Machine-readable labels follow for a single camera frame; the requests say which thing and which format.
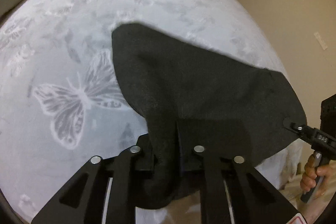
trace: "butterfly print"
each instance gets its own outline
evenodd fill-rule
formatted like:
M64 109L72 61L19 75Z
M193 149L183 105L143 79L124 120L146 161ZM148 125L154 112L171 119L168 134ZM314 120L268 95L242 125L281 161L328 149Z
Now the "butterfly print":
M50 129L53 138L67 149L79 144L85 123L85 112L92 106L125 110L129 106L124 99L115 76L111 51L104 49L91 61L81 86L69 88L42 84L33 89L33 95L45 115L51 116Z

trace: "white sticker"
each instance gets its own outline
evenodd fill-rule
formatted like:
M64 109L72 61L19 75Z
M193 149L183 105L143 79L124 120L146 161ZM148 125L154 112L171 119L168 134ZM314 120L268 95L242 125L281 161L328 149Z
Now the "white sticker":
M307 224L307 222L301 214L297 214L287 224Z
M319 32L315 32L314 36L316 37L317 41L320 43L321 47L323 50L326 50L328 48L327 44L324 42L324 40L322 39L321 35L319 34Z

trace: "silver screw head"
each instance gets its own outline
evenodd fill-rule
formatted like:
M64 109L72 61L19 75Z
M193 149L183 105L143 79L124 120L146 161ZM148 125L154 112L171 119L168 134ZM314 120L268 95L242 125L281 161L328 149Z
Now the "silver screw head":
M92 164L98 164L98 163L100 163L101 158L99 156L94 156L94 157L91 158L90 161L91 161Z
M235 163L237 163L237 164L242 164L242 163L244 163L244 161L245 161L245 159L244 159L242 156L235 156L235 157L233 158L233 160L234 160Z
M205 148L202 145L196 145L194 147L194 151L197 152L197 153L202 153L202 152L204 152L204 150L205 150Z
M131 153L138 153L138 152L140 152L140 150L141 150L141 148L140 148L139 146L137 146L137 145L134 145L134 146L132 146L132 147L129 149L129 151L130 151Z

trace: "handle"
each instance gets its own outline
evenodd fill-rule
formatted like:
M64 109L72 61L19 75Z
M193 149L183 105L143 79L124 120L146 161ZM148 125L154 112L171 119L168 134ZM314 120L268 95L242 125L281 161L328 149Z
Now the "handle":
M106 213L106 224L134 224L135 206L129 202L133 160L141 154L139 146L122 151L114 160L114 173Z
M330 162L329 158L324 157L322 155L322 153L319 152L319 151L314 152L314 158L315 158L315 162L314 162L315 169L317 169L319 166L327 165ZM309 202L311 202L314 199L318 189L320 188L320 186L323 182L323 179L324 179L324 177L316 177L316 179L315 179L316 187L312 188L309 192L307 192L305 194L302 194L302 196L301 196L301 201L302 202L308 204Z
M220 157L214 156L203 146L195 146L193 152L203 159L205 187L201 187L202 223L232 223Z

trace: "butterfly pattern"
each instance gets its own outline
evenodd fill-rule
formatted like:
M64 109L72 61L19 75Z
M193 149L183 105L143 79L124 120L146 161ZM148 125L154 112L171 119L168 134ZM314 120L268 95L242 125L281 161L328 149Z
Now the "butterfly pattern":
M111 51L104 49L93 57L86 76L79 88L70 81L69 88L42 84L33 89L33 95L45 115L51 116L50 129L53 138L67 149L79 144L85 123L85 112L92 106L125 110L129 106L117 83L111 60Z
M125 126L125 129L123 131L123 133L120 136L119 139L119 149L120 151L123 151L124 149L126 149L127 147L130 147L132 145L136 144L136 140L134 137L134 133L131 129L131 124L128 122Z
M3 50L9 43L17 41L33 21L34 19L23 17L6 22L4 24L4 30L0 31L0 51Z

